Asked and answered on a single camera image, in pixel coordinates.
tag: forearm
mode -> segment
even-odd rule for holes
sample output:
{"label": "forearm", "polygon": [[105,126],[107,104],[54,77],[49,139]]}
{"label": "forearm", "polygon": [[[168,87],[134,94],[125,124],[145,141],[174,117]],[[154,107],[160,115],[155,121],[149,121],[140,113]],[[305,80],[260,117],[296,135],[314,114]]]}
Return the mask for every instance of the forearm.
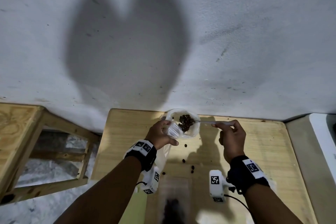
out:
{"label": "forearm", "polygon": [[245,199],[258,224],[302,224],[299,218],[267,186],[252,185],[246,191]]}
{"label": "forearm", "polygon": [[133,156],[125,158],[78,197],[55,224],[117,224],[132,197],[140,173],[140,161]]}

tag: person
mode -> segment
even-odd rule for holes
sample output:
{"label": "person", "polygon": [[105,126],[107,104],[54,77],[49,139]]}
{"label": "person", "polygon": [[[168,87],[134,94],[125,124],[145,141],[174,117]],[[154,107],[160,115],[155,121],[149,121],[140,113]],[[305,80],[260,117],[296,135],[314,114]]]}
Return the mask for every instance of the person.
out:
{"label": "person", "polygon": [[[157,150],[166,144],[179,145],[178,141],[163,133],[164,126],[169,124],[166,120],[158,121],[149,129],[145,140]],[[229,164],[233,159],[245,156],[246,137],[237,120],[231,121],[231,124],[233,128],[223,123],[212,125],[221,129],[219,142],[224,146],[224,158]],[[132,197],[140,173],[141,163],[136,157],[124,158],[103,179],[79,196],[54,223],[117,224]],[[258,224],[302,224],[269,186],[253,184],[244,196]]]}

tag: floor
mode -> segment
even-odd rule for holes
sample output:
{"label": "floor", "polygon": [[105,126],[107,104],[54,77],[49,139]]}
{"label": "floor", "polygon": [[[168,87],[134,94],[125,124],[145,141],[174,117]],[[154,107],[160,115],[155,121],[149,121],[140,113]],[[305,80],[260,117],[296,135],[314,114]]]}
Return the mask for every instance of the floor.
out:
{"label": "floor", "polygon": [[[88,177],[92,173],[98,146],[99,143],[94,146],[91,154],[86,171],[86,176]],[[83,152],[85,141],[66,133],[43,131],[35,146],[35,149],[45,150],[65,151],[67,148],[75,148],[75,151]],[[77,175],[78,166],[78,162],[30,159],[23,174],[20,176],[17,187],[73,179]],[[89,181],[88,184],[78,188],[1,206],[0,223],[53,223],[78,196],[83,194],[93,184],[94,182]]]}

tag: wristband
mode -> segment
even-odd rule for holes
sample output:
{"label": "wristband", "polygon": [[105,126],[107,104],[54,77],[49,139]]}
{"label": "wristband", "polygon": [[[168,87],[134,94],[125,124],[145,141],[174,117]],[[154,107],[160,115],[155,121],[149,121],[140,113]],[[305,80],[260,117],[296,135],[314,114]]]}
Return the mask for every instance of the wristband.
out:
{"label": "wristband", "polygon": [[238,194],[245,196],[248,188],[253,184],[261,184],[269,187],[265,173],[253,160],[242,155],[235,157],[230,162],[230,170],[227,173],[227,181],[232,183]]}
{"label": "wristband", "polygon": [[149,171],[156,159],[156,148],[147,140],[139,140],[126,151],[124,158],[128,156],[136,157],[141,163],[141,171]]}

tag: wire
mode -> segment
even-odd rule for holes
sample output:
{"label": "wire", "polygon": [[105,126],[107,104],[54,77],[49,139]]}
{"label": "wire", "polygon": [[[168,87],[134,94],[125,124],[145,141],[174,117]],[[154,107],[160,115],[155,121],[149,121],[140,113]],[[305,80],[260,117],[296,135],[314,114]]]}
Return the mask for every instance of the wire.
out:
{"label": "wire", "polygon": [[239,199],[237,199],[237,198],[235,198],[235,197],[233,197],[233,196],[230,196],[230,195],[228,195],[228,194],[224,194],[224,196],[225,196],[225,197],[231,197],[231,198],[237,200],[237,201],[238,201],[239,203],[241,203],[243,206],[245,206],[245,208],[246,208],[246,209],[249,211],[249,213],[251,214],[254,223],[257,223],[257,222],[255,221],[254,216],[253,216],[253,214],[251,213],[250,209],[249,209],[249,208],[248,208],[242,201],[240,201]]}
{"label": "wire", "polygon": [[143,184],[147,185],[147,183],[145,183],[145,182],[142,182],[142,181],[141,181],[141,182],[138,182],[136,185],[138,185],[138,184],[140,184],[140,183],[143,183]]}

